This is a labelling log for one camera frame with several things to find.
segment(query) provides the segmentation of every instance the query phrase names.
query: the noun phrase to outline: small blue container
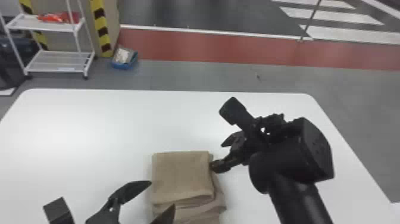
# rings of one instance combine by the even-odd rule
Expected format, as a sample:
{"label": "small blue container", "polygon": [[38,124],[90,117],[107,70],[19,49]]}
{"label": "small blue container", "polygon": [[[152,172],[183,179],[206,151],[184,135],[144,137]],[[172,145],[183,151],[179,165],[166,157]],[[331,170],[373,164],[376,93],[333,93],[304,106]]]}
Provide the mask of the small blue container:
{"label": "small blue container", "polygon": [[139,57],[139,53],[137,51],[135,51],[133,53],[133,57],[129,63],[118,63],[114,60],[111,60],[111,66],[115,69],[128,70],[132,67],[133,63],[138,59],[138,57]]}

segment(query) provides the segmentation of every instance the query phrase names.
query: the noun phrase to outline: shelf leg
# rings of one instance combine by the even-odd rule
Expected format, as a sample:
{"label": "shelf leg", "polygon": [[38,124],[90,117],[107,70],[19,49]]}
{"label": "shelf leg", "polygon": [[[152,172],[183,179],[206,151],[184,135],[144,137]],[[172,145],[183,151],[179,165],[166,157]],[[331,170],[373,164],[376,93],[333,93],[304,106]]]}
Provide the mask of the shelf leg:
{"label": "shelf leg", "polygon": [[[79,6],[80,13],[82,14],[82,16],[84,16],[82,2],[80,0],[77,0],[77,1],[78,1],[78,6]],[[95,51],[95,48],[93,46],[92,37],[90,36],[90,30],[89,30],[89,26],[88,26],[88,22],[86,21],[86,18],[85,18],[85,28],[86,28],[87,38],[89,38],[90,47],[91,47],[92,51]]]}

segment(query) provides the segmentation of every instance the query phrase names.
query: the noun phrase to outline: black equipment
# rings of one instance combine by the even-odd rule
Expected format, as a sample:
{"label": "black equipment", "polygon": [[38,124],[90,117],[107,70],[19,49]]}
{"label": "black equipment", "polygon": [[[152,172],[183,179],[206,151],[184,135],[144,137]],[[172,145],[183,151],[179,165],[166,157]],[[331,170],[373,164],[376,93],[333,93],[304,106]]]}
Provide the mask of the black equipment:
{"label": "black equipment", "polygon": [[[151,185],[151,181],[129,182],[111,194],[104,206],[86,224],[120,224],[121,206],[138,196]],[[74,224],[71,212],[63,198],[59,198],[43,207],[50,224]],[[150,224],[173,224],[175,205],[171,205]]]}
{"label": "black equipment", "polygon": [[[151,181],[136,181],[125,184],[108,197],[107,202],[100,211],[88,218],[86,224],[120,224],[118,218],[120,215],[121,205],[138,196],[150,185]],[[175,205],[173,204],[156,217],[151,224],[172,224],[174,218]]]}
{"label": "black equipment", "polygon": [[283,114],[255,119],[234,97],[220,115],[242,130],[222,143],[230,152],[212,161],[211,170],[248,165],[251,182],[270,195],[282,224],[333,223],[315,186],[334,177],[329,143],[317,127],[303,117],[286,122]]}

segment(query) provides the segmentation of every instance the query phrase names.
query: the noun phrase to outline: yellow and black striped pole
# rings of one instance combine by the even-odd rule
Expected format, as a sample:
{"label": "yellow and black striped pole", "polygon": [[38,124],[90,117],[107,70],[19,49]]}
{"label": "yellow and black striped pole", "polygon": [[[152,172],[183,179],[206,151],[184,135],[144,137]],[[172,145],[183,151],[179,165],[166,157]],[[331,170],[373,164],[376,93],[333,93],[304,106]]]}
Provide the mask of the yellow and black striped pole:
{"label": "yellow and black striped pole", "polygon": [[[30,0],[20,0],[20,4],[22,7],[22,10],[29,15],[33,15],[33,10],[32,10],[32,3]],[[34,31],[35,36],[34,38],[39,42],[39,44],[42,46],[43,50],[48,51],[49,47],[47,45],[47,39],[45,35],[43,35],[42,32],[40,31]]]}
{"label": "yellow and black striped pole", "polygon": [[105,16],[103,0],[90,0],[90,7],[95,18],[95,29],[98,35],[102,57],[113,56],[110,36],[108,35],[107,18]]}

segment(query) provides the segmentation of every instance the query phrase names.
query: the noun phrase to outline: beige towel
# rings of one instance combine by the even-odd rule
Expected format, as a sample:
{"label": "beige towel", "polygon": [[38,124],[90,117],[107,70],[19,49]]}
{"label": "beige towel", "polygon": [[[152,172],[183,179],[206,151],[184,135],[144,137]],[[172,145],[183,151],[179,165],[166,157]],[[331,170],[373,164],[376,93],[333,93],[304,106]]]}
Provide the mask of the beige towel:
{"label": "beige towel", "polygon": [[214,199],[207,151],[156,153],[152,157],[152,203],[198,205]]}
{"label": "beige towel", "polygon": [[154,213],[160,214],[175,203],[175,223],[219,223],[226,205],[217,177],[210,175],[211,159],[206,151],[154,154]]}

